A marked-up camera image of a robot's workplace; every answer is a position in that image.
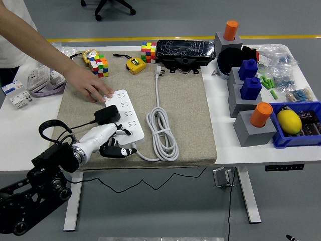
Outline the person's hand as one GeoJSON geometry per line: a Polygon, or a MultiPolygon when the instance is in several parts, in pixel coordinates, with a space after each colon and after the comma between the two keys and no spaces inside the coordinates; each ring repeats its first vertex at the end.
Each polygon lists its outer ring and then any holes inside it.
{"type": "Polygon", "coordinates": [[[106,102],[104,96],[112,98],[114,90],[97,75],[81,67],[75,67],[62,74],[66,80],[90,102],[106,102]]]}

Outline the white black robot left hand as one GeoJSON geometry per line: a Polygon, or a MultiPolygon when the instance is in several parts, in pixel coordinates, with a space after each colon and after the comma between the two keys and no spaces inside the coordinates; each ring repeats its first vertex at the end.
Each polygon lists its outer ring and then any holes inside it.
{"type": "Polygon", "coordinates": [[[100,155],[107,158],[125,158],[137,152],[136,148],[121,148],[116,145],[109,145],[109,140],[116,137],[116,131],[122,130],[127,135],[130,131],[122,124],[104,124],[93,127],[77,143],[72,145],[72,150],[79,163],[85,164],[90,160],[93,152],[99,151],[100,155]]]}

